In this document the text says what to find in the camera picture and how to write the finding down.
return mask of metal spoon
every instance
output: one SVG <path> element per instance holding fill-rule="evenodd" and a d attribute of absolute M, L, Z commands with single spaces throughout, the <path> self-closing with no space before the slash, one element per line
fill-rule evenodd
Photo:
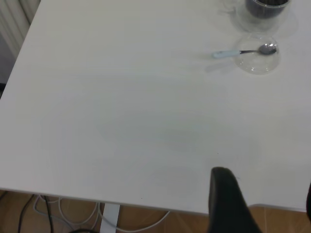
<path fill-rule="evenodd" d="M 257 52 L 262 55 L 272 55 L 276 53 L 277 51 L 277 46 L 273 43 L 270 44 L 264 44 L 258 48 L 258 50 L 244 50 L 244 51 L 239 51 L 239 50 L 233 50 L 233 51 L 219 51 L 219 52 L 214 52 L 212 54 L 213 58 L 224 58 L 224 57 L 234 57 L 238 56 L 240 54 L 245 54 L 245 53 L 252 53 L 252 52 Z"/>

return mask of black cable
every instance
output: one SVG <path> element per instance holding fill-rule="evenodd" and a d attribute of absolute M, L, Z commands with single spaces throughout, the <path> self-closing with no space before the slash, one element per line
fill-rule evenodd
<path fill-rule="evenodd" d="M 22 211 L 20 212 L 20 215 L 19 215 L 19 221 L 18 221 L 18 231 L 17 233 L 20 233 L 20 229 L 21 229 L 21 224 L 23 222 L 23 218 L 24 218 L 24 214 L 25 214 L 25 211 L 27 209 L 27 206 L 29 205 L 29 203 L 31 202 L 32 198 L 34 197 L 34 194 L 31 195 L 31 197 L 29 198 L 29 200 L 26 202 L 26 204 L 24 205 Z"/>
<path fill-rule="evenodd" d="M 2 193 L 2 195 L 0 196 L 0 200 L 2 200 L 2 198 L 4 198 L 5 195 L 7 195 L 8 191 L 5 191 L 4 193 Z"/>
<path fill-rule="evenodd" d="M 49 217 L 49 222 L 50 222 L 50 229 L 51 233 L 54 233 L 54 227 L 53 227 L 53 222 L 52 222 L 52 217 L 51 217 L 51 210 L 50 210 L 50 205 L 47 199 L 47 196 L 44 196 L 45 204 L 47 205 L 47 210 L 48 210 L 48 217 Z"/>
<path fill-rule="evenodd" d="M 79 232 L 99 233 L 99 232 L 96 232 L 96 231 L 91 230 L 91 229 L 83 229 L 83 228 L 81 228 L 81 229 L 76 229 L 76 230 L 74 230 L 74 231 L 72 231 L 72 232 L 69 232 L 69 233 L 79 233 Z"/>

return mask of desk leg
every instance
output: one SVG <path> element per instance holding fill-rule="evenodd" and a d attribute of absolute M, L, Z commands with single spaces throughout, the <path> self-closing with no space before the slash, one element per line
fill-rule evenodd
<path fill-rule="evenodd" d="M 103 216 L 113 225 L 117 225 L 120 205 L 105 203 Z M 100 233 L 116 233 L 116 229 L 102 220 Z"/>

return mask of desk surface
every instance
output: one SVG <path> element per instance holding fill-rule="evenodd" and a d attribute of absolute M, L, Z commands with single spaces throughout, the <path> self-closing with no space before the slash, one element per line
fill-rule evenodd
<path fill-rule="evenodd" d="M 231 59 L 219 0 L 43 0 L 0 101 L 0 188 L 208 212 L 210 170 L 249 205 L 303 210 L 311 180 L 311 1 L 281 63 Z"/>

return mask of wooden floor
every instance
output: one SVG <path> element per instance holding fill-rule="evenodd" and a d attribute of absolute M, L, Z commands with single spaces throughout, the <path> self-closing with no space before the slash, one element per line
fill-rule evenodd
<path fill-rule="evenodd" d="M 0 233 L 16 233 L 19 214 L 31 195 L 9 192 L 0 202 Z M 48 233 L 49 221 L 46 216 L 33 210 L 33 203 L 28 206 L 22 225 L 22 233 Z M 62 208 L 66 217 L 71 221 L 81 221 L 88 217 L 95 203 L 90 201 L 63 199 Z M 52 214 L 59 216 L 57 203 L 51 204 Z M 45 203 L 39 201 L 38 210 L 46 213 Z M 311 233 L 311 224 L 305 213 L 276 210 L 263 207 L 251 208 L 253 217 L 263 233 Z M 166 211 L 122 206 L 118 226 L 127 230 L 135 230 L 149 226 L 165 215 Z M 95 220 L 92 218 L 89 228 Z M 70 229 L 54 220 L 55 233 L 68 233 Z M 206 233 L 208 217 L 185 213 L 170 213 L 159 225 L 142 233 Z M 100 220 L 96 230 L 99 231 Z"/>

